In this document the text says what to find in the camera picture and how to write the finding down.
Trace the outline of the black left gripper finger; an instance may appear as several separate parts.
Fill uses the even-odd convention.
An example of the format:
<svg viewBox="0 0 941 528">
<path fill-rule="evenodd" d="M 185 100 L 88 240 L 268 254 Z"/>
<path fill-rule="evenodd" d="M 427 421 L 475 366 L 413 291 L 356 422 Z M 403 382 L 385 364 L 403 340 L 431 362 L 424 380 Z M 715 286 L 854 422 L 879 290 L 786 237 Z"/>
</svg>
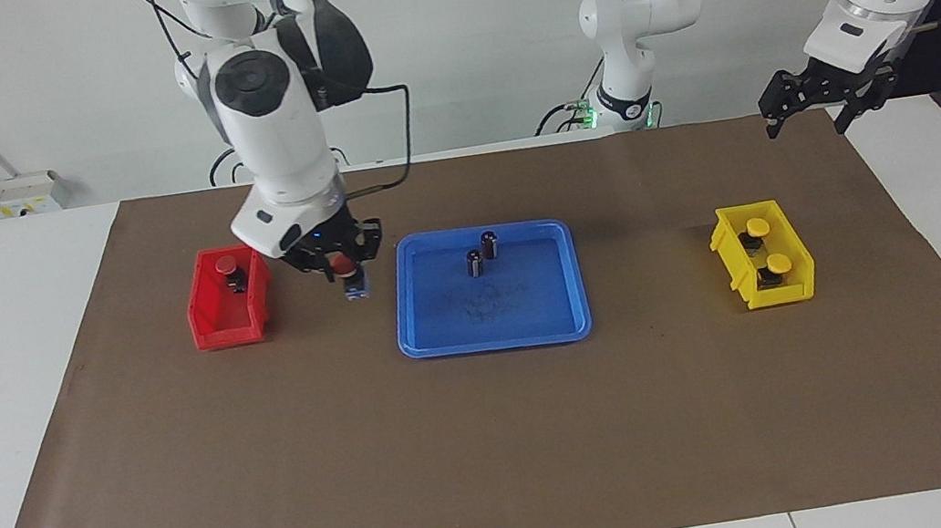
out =
<svg viewBox="0 0 941 528">
<path fill-rule="evenodd" d="M 787 119 L 795 114 L 792 87 L 767 88 L 760 96 L 762 116 L 767 122 L 765 133 L 776 140 Z"/>
<path fill-rule="evenodd" d="M 846 98 L 843 105 L 840 106 L 840 111 L 834 117 L 835 132 L 842 136 L 847 132 L 852 122 L 864 115 L 867 110 L 869 110 L 869 107 L 865 96 L 855 96 L 853 94 L 850 98 Z"/>
</svg>

